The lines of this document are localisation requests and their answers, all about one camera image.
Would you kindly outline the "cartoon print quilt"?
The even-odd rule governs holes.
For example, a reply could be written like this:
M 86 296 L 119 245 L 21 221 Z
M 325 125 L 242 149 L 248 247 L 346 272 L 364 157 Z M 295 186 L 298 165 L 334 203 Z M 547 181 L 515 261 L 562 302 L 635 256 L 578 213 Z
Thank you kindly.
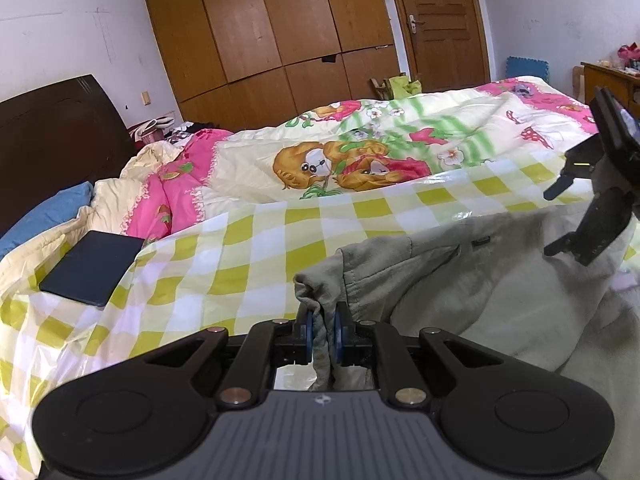
M 587 105 L 537 77 L 406 98 L 350 100 L 277 127 L 196 129 L 96 182 L 91 229 L 154 242 L 247 204 L 385 188 L 517 151 L 562 152 L 597 130 Z

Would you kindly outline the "brown wooden door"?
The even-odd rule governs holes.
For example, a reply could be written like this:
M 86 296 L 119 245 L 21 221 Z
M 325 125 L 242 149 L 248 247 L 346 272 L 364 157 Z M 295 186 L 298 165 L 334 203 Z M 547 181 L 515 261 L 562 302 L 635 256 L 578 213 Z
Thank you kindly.
M 399 0 L 409 61 L 425 92 L 477 87 L 490 79 L 480 0 Z M 408 15 L 424 25 L 413 35 Z

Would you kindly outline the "blue pillow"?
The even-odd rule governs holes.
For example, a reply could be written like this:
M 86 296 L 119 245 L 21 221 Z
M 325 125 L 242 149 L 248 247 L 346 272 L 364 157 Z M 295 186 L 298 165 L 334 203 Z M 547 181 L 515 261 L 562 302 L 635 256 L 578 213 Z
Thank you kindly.
M 88 181 L 47 198 L 2 235 L 1 258 L 38 234 L 72 220 L 81 207 L 90 205 L 92 198 L 93 185 Z

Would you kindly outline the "wooden side table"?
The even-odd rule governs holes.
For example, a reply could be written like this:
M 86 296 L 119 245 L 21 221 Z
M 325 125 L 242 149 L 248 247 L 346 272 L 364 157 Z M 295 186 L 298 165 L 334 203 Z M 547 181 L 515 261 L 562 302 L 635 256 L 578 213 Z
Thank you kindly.
M 594 90 L 608 88 L 613 96 L 618 99 L 631 115 L 639 118 L 639 77 L 604 67 L 598 64 L 582 62 L 585 76 L 585 102 L 589 103 L 594 98 Z

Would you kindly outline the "dark blue flat book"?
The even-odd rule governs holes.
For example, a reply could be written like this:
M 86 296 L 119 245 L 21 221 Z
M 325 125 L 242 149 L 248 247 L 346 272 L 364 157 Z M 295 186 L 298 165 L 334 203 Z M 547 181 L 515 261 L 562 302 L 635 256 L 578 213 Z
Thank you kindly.
M 89 231 L 46 275 L 39 289 L 104 308 L 143 244 L 139 237 Z

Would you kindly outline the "blue foam mat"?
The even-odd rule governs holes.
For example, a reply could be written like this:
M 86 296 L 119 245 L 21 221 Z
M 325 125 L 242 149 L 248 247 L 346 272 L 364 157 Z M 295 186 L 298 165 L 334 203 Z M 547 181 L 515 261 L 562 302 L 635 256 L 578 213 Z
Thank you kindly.
M 522 58 L 521 56 L 508 56 L 506 58 L 506 78 L 521 76 L 538 77 L 545 82 L 549 81 L 549 63 L 536 58 Z

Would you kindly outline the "dark wooden headboard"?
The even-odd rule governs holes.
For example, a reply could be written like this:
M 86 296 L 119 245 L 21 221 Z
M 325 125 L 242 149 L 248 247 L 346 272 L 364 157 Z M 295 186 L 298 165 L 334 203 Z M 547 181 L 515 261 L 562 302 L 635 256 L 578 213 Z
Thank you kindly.
M 115 105 L 92 75 L 1 103 L 1 231 L 56 192 L 116 177 L 136 154 Z

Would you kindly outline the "green white checkered sheet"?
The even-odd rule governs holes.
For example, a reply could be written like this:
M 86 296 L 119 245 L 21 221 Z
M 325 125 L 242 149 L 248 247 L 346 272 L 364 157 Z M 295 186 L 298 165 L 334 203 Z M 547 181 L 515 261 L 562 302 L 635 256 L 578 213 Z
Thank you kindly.
M 46 294 L 43 277 L 88 231 L 90 212 L 1 263 L 1 474 L 31 479 L 37 402 L 62 382 L 218 324 L 242 334 L 297 310 L 294 275 L 338 248 L 482 214 L 544 206 L 559 155 L 520 153 L 381 191 L 250 205 L 145 247 L 98 309 Z

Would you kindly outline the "clutter beside headboard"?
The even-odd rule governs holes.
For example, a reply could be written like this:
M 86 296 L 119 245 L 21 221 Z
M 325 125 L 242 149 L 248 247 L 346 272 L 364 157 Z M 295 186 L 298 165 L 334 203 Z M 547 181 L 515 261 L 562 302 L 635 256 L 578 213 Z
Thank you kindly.
M 158 116 L 140 122 L 128 129 L 134 145 L 142 148 L 146 144 L 167 141 L 170 144 L 184 145 L 191 136 L 203 129 L 216 129 L 212 122 L 182 122 L 177 124 L 174 116 Z

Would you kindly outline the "grey-green pants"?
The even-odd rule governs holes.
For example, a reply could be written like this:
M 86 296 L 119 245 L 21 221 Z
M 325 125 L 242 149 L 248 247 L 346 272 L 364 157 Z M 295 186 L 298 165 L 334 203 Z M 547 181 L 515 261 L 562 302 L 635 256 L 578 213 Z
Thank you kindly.
M 606 396 L 639 383 L 639 289 L 622 265 L 626 228 L 589 266 L 544 246 L 578 225 L 584 206 L 470 217 L 340 248 L 296 274 L 314 310 L 317 388 L 360 387 L 332 349 L 334 315 L 392 324 L 414 336 L 438 327 L 573 378 Z

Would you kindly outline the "brown wooden wardrobe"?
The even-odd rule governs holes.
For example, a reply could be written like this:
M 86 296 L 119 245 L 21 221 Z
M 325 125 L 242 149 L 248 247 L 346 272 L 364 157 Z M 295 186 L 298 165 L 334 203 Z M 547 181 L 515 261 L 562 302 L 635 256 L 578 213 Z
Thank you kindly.
M 399 72 L 384 0 L 145 0 L 182 117 L 232 131 L 372 99 Z

